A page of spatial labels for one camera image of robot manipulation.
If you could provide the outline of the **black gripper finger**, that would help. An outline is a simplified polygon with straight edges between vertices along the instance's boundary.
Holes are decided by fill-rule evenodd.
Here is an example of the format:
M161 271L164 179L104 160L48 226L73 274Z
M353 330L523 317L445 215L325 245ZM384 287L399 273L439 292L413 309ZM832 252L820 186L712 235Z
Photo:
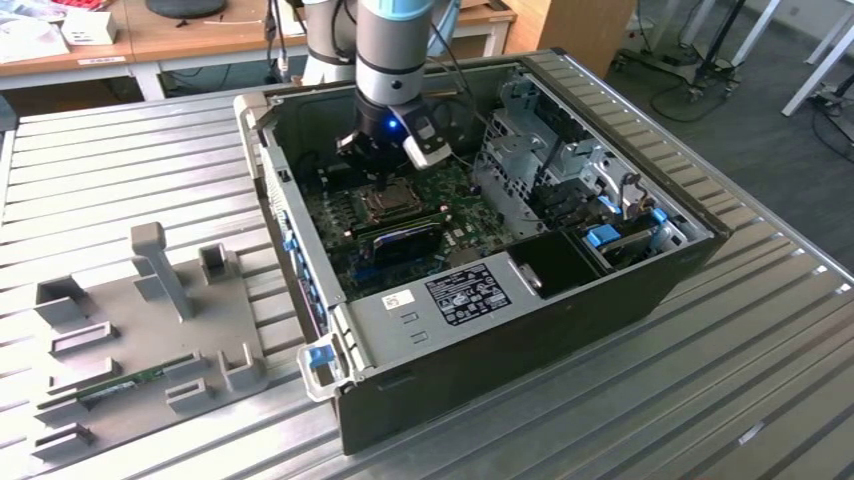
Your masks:
M384 189L384 160L372 138L359 131L339 138L336 140L336 155L381 191Z
M409 164L408 154L400 144L388 144L383 147L383 187L387 187L395 172Z

